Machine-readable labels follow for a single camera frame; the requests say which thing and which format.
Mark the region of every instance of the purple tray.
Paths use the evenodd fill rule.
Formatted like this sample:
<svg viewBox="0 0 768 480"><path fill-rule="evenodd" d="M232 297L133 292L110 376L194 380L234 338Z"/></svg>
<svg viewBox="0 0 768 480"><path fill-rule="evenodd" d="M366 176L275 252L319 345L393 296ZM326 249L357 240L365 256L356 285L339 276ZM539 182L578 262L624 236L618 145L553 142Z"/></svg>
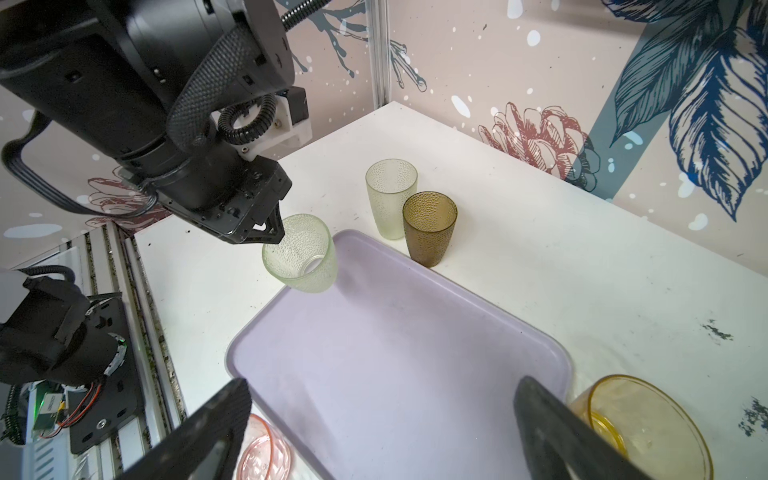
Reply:
<svg viewBox="0 0 768 480"><path fill-rule="evenodd" d="M530 478L512 400L525 375L565 397L563 347L373 238L333 239L336 283L281 290L230 374L326 480Z"/></svg>

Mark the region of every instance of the plastic cup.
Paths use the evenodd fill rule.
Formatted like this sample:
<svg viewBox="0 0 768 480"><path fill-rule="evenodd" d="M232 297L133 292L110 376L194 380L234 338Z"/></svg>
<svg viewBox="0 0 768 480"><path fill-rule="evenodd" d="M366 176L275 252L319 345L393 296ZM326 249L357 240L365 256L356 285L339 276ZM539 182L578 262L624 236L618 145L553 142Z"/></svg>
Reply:
<svg viewBox="0 0 768 480"><path fill-rule="evenodd" d="M570 407L651 478L712 480L712 458L699 429L682 407L650 383L607 376Z"/></svg>
<svg viewBox="0 0 768 480"><path fill-rule="evenodd" d="M252 413L243 435L237 480L286 480L290 467L288 442L279 430Z"/></svg>
<svg viewBox="0 0 768 480"><path fill-rule="evenodd" d="M298 214L283 220L285 237L277 245L265 243L261 257L266 270L296 290L320 293L336 281L339 266L328 227L314 215Z"/></svg>
<svg viewBox="0 0 768 480"><path fill-rule="evenodd" d="M414 261L433 267L440 263L453 235L458 209L437 192L420 192L402 206L408 252Z"/></svg>
<svg viewBox="0 0 768 480"><path fill-rule="evenodd" d="M397 240L405 235L402 205L416 193L418 179L416 167L397 158L376 162L366 172L368 199L382 237Z"/></svg>

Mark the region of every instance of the floral wallpaper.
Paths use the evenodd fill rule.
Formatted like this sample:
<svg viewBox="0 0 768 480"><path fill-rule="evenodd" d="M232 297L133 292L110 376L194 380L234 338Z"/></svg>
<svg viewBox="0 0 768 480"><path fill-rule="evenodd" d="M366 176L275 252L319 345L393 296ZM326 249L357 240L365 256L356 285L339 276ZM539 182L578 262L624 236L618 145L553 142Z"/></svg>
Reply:
<svg viewBox="0 0 768 480"><path fill-rule="evenodd" d="M298 3L276 2L280 13ZM295 84L306 89L313 139L373 110L364 3L334 0L293 28L288 39ZM0 144L21 137L32 113L28 104L0 88ZM265 155L279 160L292 150L278 145ZM24 155L43 178L90 208L120 213L144 204L141 195L123 187L114 175L117 164L112 159L57 124L29 144ZM118 224L135 232L167 215L158 206ZM16 266L107 221L59 210L0 168L0 266Z"/></svg>
<svg viewBox="0 0 768 480"><path fill-rule="evenodd" d="M393 100L768 275L768 0L389 13Z"/></svg>

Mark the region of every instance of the cup rim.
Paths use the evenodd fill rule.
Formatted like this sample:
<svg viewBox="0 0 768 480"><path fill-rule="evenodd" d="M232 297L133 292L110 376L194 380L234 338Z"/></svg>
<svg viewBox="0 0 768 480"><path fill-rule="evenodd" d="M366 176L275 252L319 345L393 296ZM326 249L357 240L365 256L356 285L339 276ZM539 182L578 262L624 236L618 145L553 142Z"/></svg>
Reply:
<svg viewBox="0 0 768 480"><path fill-rule="evenodd" d="M397 160L397 161L401 161L401 162L403 162L405 164L408 164L413 169L413 172L416 175L416 177L413 179L413 183L412 184L410 184L408 187L403 188L402 190L400 190L398 192L382 192L381 190L378 190L378 189L374 188L371 185L371 183L368 182L368 173L370 173L371 169L374 168L378 164L381 164L381 163L384 163L384 162L390 161L390 160ZM402 158L385 158L383 160L379 160L379 161L375 162L373 165L368 167L368 170L366 170L366 185L368 186L368 188L370 188L371 190L373 190L376 193L381 194L381 195L399 195L402 192L405 192L405 191L409 190L411 187L413 187L414 185L416 185L416 182L418 182L418 181L419 181L419 170L416 167L414 167L411 162L409 162L407 160L403 160Z"/></svg>
<svg viewBox="0 0 768 480"><path fill-rule="evenodd" d="M409 201L410 201L410 200L411 200L413 197L415 197L416 195L421 195L421 194L438 194L438 195L441 195L441 196L443 196L443 197L444 197L446 200L448 200L449 202L451 202L451 204L453 205L453 208L456 210L456 215L453 217L453 221L451 222L451 224L450 224L450 225L448 225L446 228L443 228L442 230L434 230L434 231L431 231L431 230L422 230L422 229L420 229L420 228L418 228L418 227L414 227L414 226L413 226L413 224L412 224L411 222L409 222L409 221L408 221L408 217L406 217L406 204L407 204L407 203L408 203L408 202L409 202ZM435 192L435 191L433 191L433 190L425 190L425 191L423 191L423 192L417 192L417 193L415 193L415 194L411 195L410 197L408 197L408 198L406 199L406 201L405 201L405 202L402 204L402 220L403 220L404 222L406 222L406 223L408 224L408 226L409 226L409 227L411 227L413 230L416 230L416 231L418 231L418 232L423 232L423 233L441 233L441 232L445 232L447 229L449 229L449 228L453 227L454 225L456 225L456 219L458 219L458 207L456 206L456 202L454 202L453 200L451 200L451 197L449 197L448 195L446 195L446 194L441 194L440 192Z"/></svg>
<svg viewBox="0 0 768 480"><path fill-rule="evenodd" d="M262 425L264 425L264 428L266 429L266 434L270 437L270 461L267 464L266 467L266 475L270 475L270 470L272 470L272 466L274 465L273 459L275 455L275 443L272 438L272 429L270 428L270 424L266 422L266 420L262 419L255 413L251 413L249 415L249 419L253 417L254 419L261 422ZM241 480L243 477L243 468L245 467L245 459L250 455L251 451L253 451L253 448L255 445L253 444L253 441L243 449L243 454L240 456L240 460L237 462L237 470L236 470L236 478L237 480Z"/></svg>
<svg viewBox="0 0 768 480"><path fill-rule="evenodd" d="M328 225L326 225L326 223L323 222L320 218L315 217L312 214L295 214L295 215L291 215L290 217L283 218L283 225L288 220L290 220L290 219L292 219L294 217L312 217L313 219L319 221L323 225L323 228L326 229L326 233L328 235L328 247L326 248L326 252L323 254L323 259L320 261L320 263L317 264L317 266L311 272L304 273L303 275L299 275L299 276L281 276L281 275L278 275L277 273L273 272L273 270L271 268L269 268L267 266L267 264L266 264L266 255L267 255L266 249L269 248L271 243L265 243L264 246L261 247L261 262L264 264L264 268L266 268L266 271L269 272L270 275L274 276L275 278L277 278L278 280L280 280L283 283L285 283L286 280L288 280L288 281L296 281L296 280L301 280L301 279L305 279L305 278L310 278L313 274L315 274L316 272L318 272L320 270L320 267L322 265L324 265L324 264L326 264L326 262L328 262L328 257L329 257L328 253L330 253L331 249L333 248L333 237L331 236L331 231L328 229Z"/></svg>
<svg viewBox="0 0 768 480"><path fill-rule="evenodd" d="M595 394L595 392L597 392L598 387L600 385L603 385L605 383L608 383L616 379L630 380L632 382L638 383L641 386L649 389L653 393L660 396L663 400L667 401L670 404L670 406L672 406L675 412L686 422L689 428L691 428L694 436L696 436L699 441L699 445L703 447L703 451L702 451L704 456L703 460L705 465L709 467L708 468L709 475L704 480L713 480L714 465L712 463L712 455L710 454L710 448L707 445L707 441L704 439L704 435L701 435L701 431L699 430L699 427L691 419L691 417L688 415L685 409L682 406L680 406L679 403L675 402L672 397L664 393L662 389L655 386L653 383L646 382L645 380L639 379L636 376L622 375L622 374L607 375L599 379L597 382L593 383L592 386L589 387L589 396L587 397L587 420L589 421L589 427L594 430L594 424L592 422L592 396Z"/></svg>

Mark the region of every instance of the table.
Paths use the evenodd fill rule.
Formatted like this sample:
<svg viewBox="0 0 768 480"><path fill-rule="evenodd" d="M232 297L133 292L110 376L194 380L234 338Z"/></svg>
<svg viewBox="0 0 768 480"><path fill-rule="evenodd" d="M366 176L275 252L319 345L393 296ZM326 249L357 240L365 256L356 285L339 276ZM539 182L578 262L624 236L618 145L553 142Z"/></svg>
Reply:
<svg viewBox="0 0 768 480"><path fill-rule="evenodd" d="M364 175L397 157L419 190L458 205L435 271L553 336L574 363L571 397L611 373L646 379L696 422L718 478L764 478L768 432L739 427L768 404L768 278L400 104L285 157L284 217L381 238ZM230 377L229 342L280 290L261 245L229 245L168 217L137 245L189 412ZM313 478L298 465L292 478Z"/></svg>

